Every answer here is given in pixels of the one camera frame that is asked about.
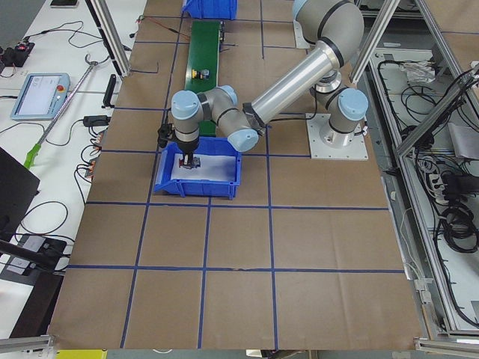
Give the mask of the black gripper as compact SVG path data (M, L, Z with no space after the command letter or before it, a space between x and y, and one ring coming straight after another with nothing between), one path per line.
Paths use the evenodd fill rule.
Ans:
M181 159L184 160L184 163L185 163L184 168L187 169L188 165L190 169L196 168L196 158L194 157L193 153L198 148L198 139L196 138L194 141L177 140L177 146L183 153L183 157Z

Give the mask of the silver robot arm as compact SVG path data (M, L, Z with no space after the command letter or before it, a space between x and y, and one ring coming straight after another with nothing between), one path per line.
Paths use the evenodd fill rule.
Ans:
M293 18L301 25L305 40L315 47L252 102L237 108L237 95L229 85L201 93L181 90L173 95L172 139L183 154L181 167L200 165L194 152L199 145L199 124L204 120L213 121L236 151L252 149L275 115L351 59L364 33L361 11L351 1L295 1Z
M297 49L310 49L318 41L318 20L298 22L293 20L293 31Z

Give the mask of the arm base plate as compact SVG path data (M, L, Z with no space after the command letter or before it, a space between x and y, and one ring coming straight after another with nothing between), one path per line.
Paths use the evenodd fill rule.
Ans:
M356 128L349 134L335 132L329 123L330 114L316 114L306 120L312 159L367 161L368 154L363 134Z
M297 49L310 49L311 44L303 37L302 26L293 20L293 32Z

